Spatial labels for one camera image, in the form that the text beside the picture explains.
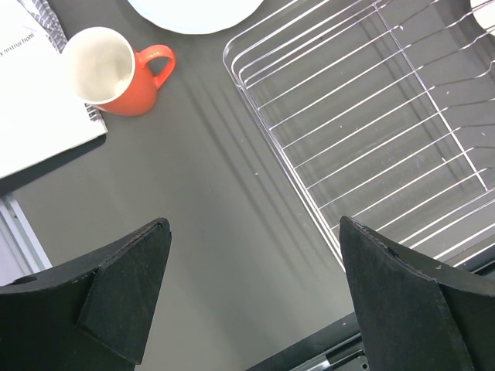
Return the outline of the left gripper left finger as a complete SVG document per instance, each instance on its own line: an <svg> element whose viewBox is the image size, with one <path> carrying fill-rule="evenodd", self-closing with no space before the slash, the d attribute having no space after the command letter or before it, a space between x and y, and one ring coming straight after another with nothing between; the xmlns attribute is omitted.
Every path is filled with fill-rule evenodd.
<svg viewBox="0 0 495 371"><path fill-rule="evenodd" d="M3 370L133 370L142 363L172 242L158 218L1 288Z"/></svg>

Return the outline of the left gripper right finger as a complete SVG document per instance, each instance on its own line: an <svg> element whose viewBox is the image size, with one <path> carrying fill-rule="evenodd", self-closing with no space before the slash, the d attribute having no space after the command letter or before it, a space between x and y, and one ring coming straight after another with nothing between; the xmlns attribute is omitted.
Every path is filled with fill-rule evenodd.
<svg viewBox="0 0 495 371"><path fill-rule="evenodd" d="M340 220L340 249L372 370L492 370L494 280Z"/></svg>

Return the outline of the orange mug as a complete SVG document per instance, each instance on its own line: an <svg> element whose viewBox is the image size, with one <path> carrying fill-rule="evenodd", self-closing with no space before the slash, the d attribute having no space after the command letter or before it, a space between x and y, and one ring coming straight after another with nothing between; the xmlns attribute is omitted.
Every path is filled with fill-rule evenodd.
<svg viewBox="0 0 495 371"><path fill-rule="evenodd" d="M61 58L79 99L101 111L129 117L153 108L159 89L176 65L168 46L137 51L121 33L102 26L74 35Z"/></svg>

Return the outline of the orange and white bowl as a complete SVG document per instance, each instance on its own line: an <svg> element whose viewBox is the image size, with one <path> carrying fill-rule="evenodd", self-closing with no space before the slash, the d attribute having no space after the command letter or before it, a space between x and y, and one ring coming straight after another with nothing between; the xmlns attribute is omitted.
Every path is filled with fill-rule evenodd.
<svg viewBox="0 0 495 371"><path fill-rule="evenodd" d="M495 4L494 0L470 0L473 16L479 26L490 35L494 35Z"/></svg>

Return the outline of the white blue-rimmed plate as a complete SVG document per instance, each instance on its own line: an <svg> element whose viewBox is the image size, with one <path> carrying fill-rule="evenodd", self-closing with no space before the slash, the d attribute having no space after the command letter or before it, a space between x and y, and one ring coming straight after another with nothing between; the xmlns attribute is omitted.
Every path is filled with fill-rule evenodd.
<svg viewBox="0 0 495 371"><path fill-rule="evenodd" d="M161 29L186 35L206 35L244 21L262 0L131 0L128 3L144 19Z"/></svg>

